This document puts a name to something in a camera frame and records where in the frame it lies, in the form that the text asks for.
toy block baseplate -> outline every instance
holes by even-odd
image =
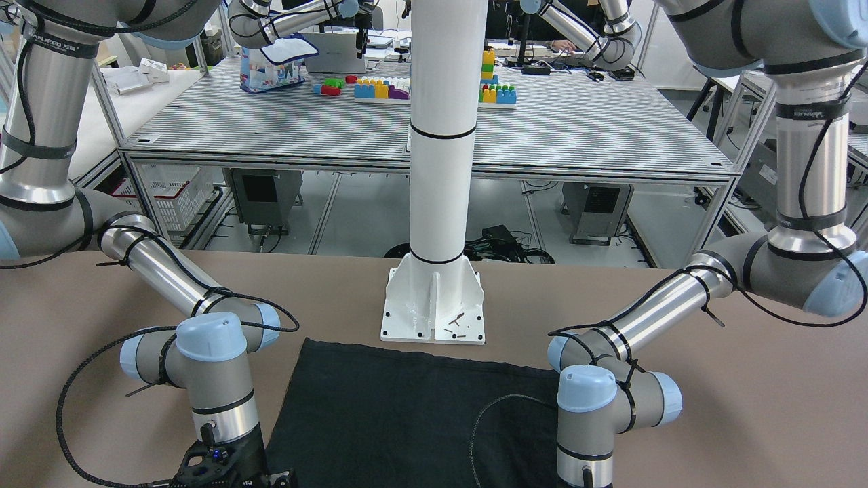
[[[356,102],[407,105],[410,103],[410,78],[362,76],[353,89]],[[514,110],[516,87],[503,84],[479,85],[479,107]]]

laptop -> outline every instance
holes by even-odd
[[[319,51],[317,56],[305,58],[308,73],[365,73],[367,61],[356,57],[355,32],[309,32],[304,36]]]

white sticker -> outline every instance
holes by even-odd
[[[762,168],[759,170],[759,174],[766,178],[766,181],[772,183],[772,185],[778,184],[778,174],[774,172],[774,169],[769,168],[765,164],[762,165]]]

brown table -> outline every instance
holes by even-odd
[[[222,284],[276,300],[302,322],[300,333],[284,334],[251,358],[267,436],[305,336],[548,367],[548,330],[603,319],[665,274],[479,263],[489,342],[441,346],[378,339],[386,273],[395,261],[190,256]],[[63,382],[109,340],[182,320],[128,270],[93,266],[102,260],[96,253],[70,254],[30,270],[0,272],[3,488],[92,486],[66,465],[57,445],[54,417]],[[766,317],[738,296],[712,309],[726,328],[697,314],[638,354],[646,368],[679,383],[685,410],[670,425],[619,436],[616,485],[865,485],[868,320],[833,330],[799,328]],[[194,438],[186,395],[160,386],[123,398],[140,384],[121,373],[117,354],[108,353],[76,382],[66,415],[73,453],[103,478],[166,478]]]

power adapter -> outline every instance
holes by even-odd
[[[522,66],[523,75],[548,75],[551,73],[551,68],[548,66]]]

